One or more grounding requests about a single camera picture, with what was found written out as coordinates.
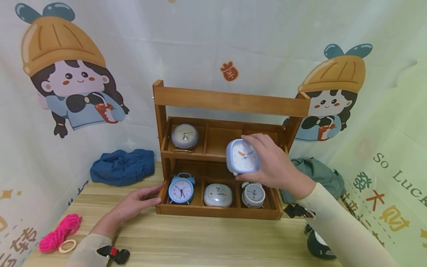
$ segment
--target wooden shelf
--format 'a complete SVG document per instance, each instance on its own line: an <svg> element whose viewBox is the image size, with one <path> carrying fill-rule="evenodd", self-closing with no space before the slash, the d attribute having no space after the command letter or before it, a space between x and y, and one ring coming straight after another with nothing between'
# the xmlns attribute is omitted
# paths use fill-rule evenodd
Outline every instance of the wooden shelf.
<svg viewBox="0 0 427 267"><path fill-rule="evenodd" d="M170 138L175 127L182 123L193 125L199 133L199 141L191 151L177 148ZM242 134L250 135L257 132L268 134L280 147L286 146L284 127L280 125L169 117L161 155L165 158L225 162L225 149L231 141L240 138Z"/></svg>
<svg viewBox="0 0 427 267"><path fill-rule="evenodd" d="M162 199L156 206L158 214L231 217L279 220L283 214L276 189L264 186L266 198L263 208L247 208L241 201L241 184L227 169L225 150L227 145L242 134L268 134L285 153L290 150L302 118L308 115L310 98L298 93L295 99L216 91L164 87L162 80L153 84L154 106L161 151L164 187L159 193ZM289 116L286 128L281 125L244 123L225 120L167 117L166 106L205 108ZM179 124L193 125L199 133L197 145L189 151L175 147L170 136ZM196 179L194 197L189 203L170 203L168 189L171 179L180 172L191 173ZM228 185L233 192L231 207L205 206L203 194L212 183Z"/></svg>
<svg viewBox="0 0 427 267"><path fill-rule="evenodd" d="M207 217L231 217L248 219L278 220L283 214L277 191L264 186L266 199L263 207L247 208L241 200L241 181L237 181L233 174L227 170L222 162L193 161L184 159L173 160L172 175L164 181L168 188L173 176L180 172L189 172L196 179L194 185L194 197L189 205L170 203L168 192L163 195L162 202L157 206L161 214L207 216ZM211 207L203 202L205 188L213 183L225 184L233 192L233 202L230 207Z"/></svg>

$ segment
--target pink rope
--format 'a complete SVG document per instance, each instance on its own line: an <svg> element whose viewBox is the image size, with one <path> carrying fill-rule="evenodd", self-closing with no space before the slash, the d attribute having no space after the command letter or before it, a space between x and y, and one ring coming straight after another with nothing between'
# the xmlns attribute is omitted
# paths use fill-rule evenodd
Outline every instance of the pink rope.
<svg viewBox="0 0 427 267"><path fill-rule="evenodd" d="M77 233L83 217L77 214L70 214L59 223L55 231L47 234L39 243L38 248L41 253L48 253L57 250L69 235Z"/></svg>

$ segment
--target blue alarm clock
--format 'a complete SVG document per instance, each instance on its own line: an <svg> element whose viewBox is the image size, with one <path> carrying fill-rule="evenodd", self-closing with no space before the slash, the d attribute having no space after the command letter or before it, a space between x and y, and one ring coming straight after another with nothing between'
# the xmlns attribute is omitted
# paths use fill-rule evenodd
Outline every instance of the blue alarm clock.
<svg viewBox="0 0 427 267"><path fill-rule="evenodd" d="M169 197L170 202L177 204L187 203L193 199L194 195L194 184L196 180L189 173L178 173L177 176L172 178L169 185Z"/></svg>
<svg viewBox="0 0 427 267"><path fill-rule="evenodd" d="M243 139L231 141L225 152L227 168L237 176L242 173L251 173L259 170L260 158L251 144Z"/></svg>

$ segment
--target person's hand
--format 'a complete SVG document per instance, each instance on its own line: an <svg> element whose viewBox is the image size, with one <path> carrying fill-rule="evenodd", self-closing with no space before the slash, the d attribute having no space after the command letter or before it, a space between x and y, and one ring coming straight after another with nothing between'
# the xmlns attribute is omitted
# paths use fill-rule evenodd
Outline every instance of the person's hand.
<svg viewBox="0 0 427 267"><path fill-rule="evenodd" d="M256 133L242 135L242 138L257 151L261 166L256 172L238 175L237 180L287 189L297 199L305 198L313 191L316 183L296 169L289 156L274 143L270 136Z"/></svg>
<svg viewBox="0 0 427 267"><path fill-rule="evenodd" d="M160 203L158 194L163 184L137 189L129 193L117 206L111 210L121 224L138 215L143 209Z"/></svg>

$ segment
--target orange knit hat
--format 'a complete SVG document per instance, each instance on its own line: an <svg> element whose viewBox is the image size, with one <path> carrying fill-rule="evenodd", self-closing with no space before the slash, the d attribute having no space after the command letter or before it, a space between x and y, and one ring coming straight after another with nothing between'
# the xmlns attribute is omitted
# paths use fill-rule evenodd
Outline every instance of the orange knit hat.
<svg viewBox="0 0 427 267"><path fill-rule="evenodd" d="M365 62L359 56L338 56L320 63L298 87L299 92L346 90L358 93L365 81Z"/></svg>
<svg viewBox="0 0 427 267"><path fill-rule="evenodd" d="M72 22L59 17L36 19L22 40L24 72L33 76L62 60L83 60L105 67L105 59L91 38Z"/></svg>

